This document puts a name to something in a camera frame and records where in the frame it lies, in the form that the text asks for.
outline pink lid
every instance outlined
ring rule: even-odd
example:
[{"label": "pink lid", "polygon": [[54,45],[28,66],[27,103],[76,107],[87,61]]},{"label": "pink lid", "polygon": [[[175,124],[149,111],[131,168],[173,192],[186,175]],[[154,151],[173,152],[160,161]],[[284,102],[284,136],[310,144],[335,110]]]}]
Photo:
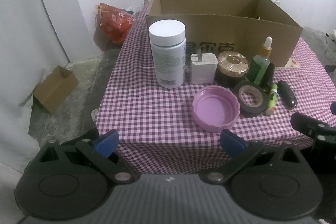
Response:
[{"label": "pink lid", "polygon": [[193,118],[206,131],[219,133],[229,129],[239,116],[239,102],[233,93],[218,85],[197,92],[193,100]]}]

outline green dropper bottle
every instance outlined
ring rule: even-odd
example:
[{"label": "green dropper bottle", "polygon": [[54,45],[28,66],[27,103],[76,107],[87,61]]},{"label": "green dropper bottle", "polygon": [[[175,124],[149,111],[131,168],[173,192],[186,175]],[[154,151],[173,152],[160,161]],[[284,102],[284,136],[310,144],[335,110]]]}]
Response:
[{"label": "green dropper bottle", "polygon": [[267,37],[264,45],[258,51],[258,54],[253,57],[249,70],[247,71],[247,79],[257,85],[260,84],[269,65],[269,55],[271,54],[271,44],[273,39]]}]

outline concrete floor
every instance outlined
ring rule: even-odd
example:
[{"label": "concrete floor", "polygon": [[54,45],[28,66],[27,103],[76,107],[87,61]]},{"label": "concrete floor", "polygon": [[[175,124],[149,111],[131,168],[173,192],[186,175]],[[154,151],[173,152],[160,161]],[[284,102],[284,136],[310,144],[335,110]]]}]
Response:
[{"label": "concrete floor", "polygon": [[79,84],[53,115],[34,98],[29,135],[41,147],[50,139],[63,143],[94,127],[91,111],[99,108],[120,48],[113,46],[99,59],[70,64],[67,68],[73,71]]}]

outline purple gingham tablecloth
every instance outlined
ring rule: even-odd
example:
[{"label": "purple gingham tablecloth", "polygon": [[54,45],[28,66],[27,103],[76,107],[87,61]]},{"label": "purple gingham tablecloth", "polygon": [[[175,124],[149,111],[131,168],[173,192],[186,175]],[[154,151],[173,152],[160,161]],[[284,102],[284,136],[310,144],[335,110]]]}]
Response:
[{"label": "purple gingham tablecloth", "polygon": [[[219,134],[199,128],[191,115],[194,95],[205,85],[190,83],[188,67],[186,81],[179,88],[168,90],[156,82],[146,9],[129,32],[112,71],[97,116],[99,133],[118,130],[117,152],[140,173],[189,173],[217,167],[229,159],[219,146]],[[276,69],[274,82],[285,80],[298,106],[288,111],[278,98],[273,116],[240,117],[232,132],[267,145],[290,140],[301,149],[310,146],[311,140],[292,129],[290,117],[294,112],[336,126],[330,112],[336,89],[316,55],[300,39],[292,58],[301,68]]]}]

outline open cardboard box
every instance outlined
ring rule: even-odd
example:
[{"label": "open cardboard box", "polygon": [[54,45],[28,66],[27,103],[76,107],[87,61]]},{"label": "open cardboard box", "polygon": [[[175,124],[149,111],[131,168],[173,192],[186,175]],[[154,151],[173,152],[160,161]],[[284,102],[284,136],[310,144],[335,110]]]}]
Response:
[{"label": "open cardboard box", "polygon": [[271,0],[151,0],[147,26],[176,19],[186,27],[187,55],[236,51],[251,61],[266,37],[273,38],[271,62],[283,67],[302,28]]},{"label": "open cardboard box", "polygon": [[46,79],[36,87],[33,95],[51,114],[78,85],[78,80],[70,70],[57,66]]}]

